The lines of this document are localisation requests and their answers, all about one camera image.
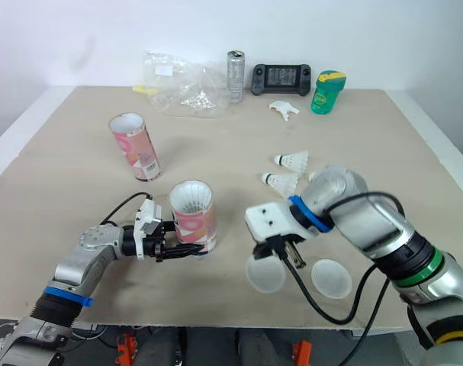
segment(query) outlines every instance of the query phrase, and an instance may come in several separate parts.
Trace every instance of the silver can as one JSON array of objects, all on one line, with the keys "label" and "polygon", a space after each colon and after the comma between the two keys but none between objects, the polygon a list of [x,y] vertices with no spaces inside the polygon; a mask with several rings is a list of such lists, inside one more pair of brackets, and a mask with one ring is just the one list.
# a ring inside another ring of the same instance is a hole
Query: silver can
[{"label": "silver can", "polygon": [[245,78],[245,53],[243,51],[228,52],[228,89],[230,101],[238,103],[243,99],[243,80]]}]

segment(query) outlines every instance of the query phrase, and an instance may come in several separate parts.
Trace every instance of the green container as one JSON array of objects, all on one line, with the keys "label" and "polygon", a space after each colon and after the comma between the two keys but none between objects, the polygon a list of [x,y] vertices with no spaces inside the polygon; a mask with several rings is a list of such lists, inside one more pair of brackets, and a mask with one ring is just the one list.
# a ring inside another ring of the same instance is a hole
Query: green container
[{"label": "green container", "polygon": [[346,75],[343,72],[327,70],[316,80],[316,91],[310,109],[317,114],[331,112],[340,91],[345,88]]}]

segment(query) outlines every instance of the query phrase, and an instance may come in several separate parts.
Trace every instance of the wooden table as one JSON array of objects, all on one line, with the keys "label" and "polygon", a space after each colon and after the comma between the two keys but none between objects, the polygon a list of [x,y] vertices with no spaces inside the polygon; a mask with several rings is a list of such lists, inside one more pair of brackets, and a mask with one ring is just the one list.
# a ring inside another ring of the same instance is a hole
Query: wooden table
[{"label": "wooden table", "polygon": [[[413,125],[379,90],[345,90],[326,116],[310,112],[310,95],[247,95],[220,119],[162,116],[129,88],[79,87],[65,101],[60,90],[56,97],[53,90],[51,96],[44,95],[0,139],[1,318],[28,314],[56,263],[77,244],[80,234],[125,197],[148,191],[169,218],[172,187],[196,178],[214,191],[216,249],[207,258],[160,264],[125,258],[111,264],[93,294],[94,305],[82,311],[80,320],[338,328],[310,308],[290,275],[277,294],[256,292],[245,276],[254,243],[244,210],[281,200],[264,186],[260,175],[285,172],[272,157],[302,149],[310,152],[309,172],[341,163],[359,172],[370,189],[398,196],[416,228],[463,266],[463,158],[403,93],[390,95],[404,104]],[[268,109],[279,98],[301,110],[288,123]],[[61,101],[44,123],[43,114],[51,112],[48,104],[54,109]],[[133,178],[108,129],[108,121],[124,111],[146,120],[163,168],[154,182]],[[297,192],[306,185],[303,177]],[[138,204],[129,205],[115,219],[132,220]],[[356,286],[369,261],[337,232],[301,243],[299,249],[308,263],[301,276],[318,303],[334,316],[346,314],[353,294],[344,300],[320,295],[310,280],[311,265],[320,258],[334,258],[349,270]],[[380,274],[372,276],[357,317],[344,327],[366,324],[382,281]],[[405,306],[390,289],[374,328],[409,327]]]}]

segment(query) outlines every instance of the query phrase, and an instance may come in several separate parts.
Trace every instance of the blue ring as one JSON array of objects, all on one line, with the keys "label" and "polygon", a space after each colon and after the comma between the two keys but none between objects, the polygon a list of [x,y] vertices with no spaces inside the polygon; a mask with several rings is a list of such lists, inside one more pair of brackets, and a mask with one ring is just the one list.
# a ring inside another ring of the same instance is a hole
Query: blue ring
[{"label": "blue ring", "polygon": [[58,296],[63,299],[71,300],[76,303],[80,303],[84,307],[90,307],[92,303],[94,302],[94,299],[91,299],[90,297],[83,297],[78,294],[72,294],[71,292],[60,290],[59,288],[56,288],[56,287],[45,287],[44,293],[50,294],[53,296]]},{"label": "blue ring", "polygon": [[309,208],[307,208],[307,206],[302,201],[302,198],[300,198],[299,196],[290,196],[289,201],[292,202],[293,204],[295,204],[299,208],[299,211],[302,212],[304,214],[304,216],[307,217],[309,219],[309,221],[320,232],[328,233],[329,231],[331,231],[332,227],[329,227],[326,224],[322,223],[321,220],[318,219],[316,217],[316,215],[314,215],[314,213],[312,213],[312,211],[309,210]]}]

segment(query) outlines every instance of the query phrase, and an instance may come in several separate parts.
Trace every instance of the plastic bag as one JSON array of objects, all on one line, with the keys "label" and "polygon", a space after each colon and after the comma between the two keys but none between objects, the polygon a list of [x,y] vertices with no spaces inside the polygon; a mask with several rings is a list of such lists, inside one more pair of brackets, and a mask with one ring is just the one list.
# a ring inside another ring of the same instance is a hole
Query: plastic bag
[{"label": "plastic bag", "polygon": [[150,103],[163,114],[220,117],[230,103],[226,75],[215,67],[145,52],[143,71],[145,87],[156,90]]}]

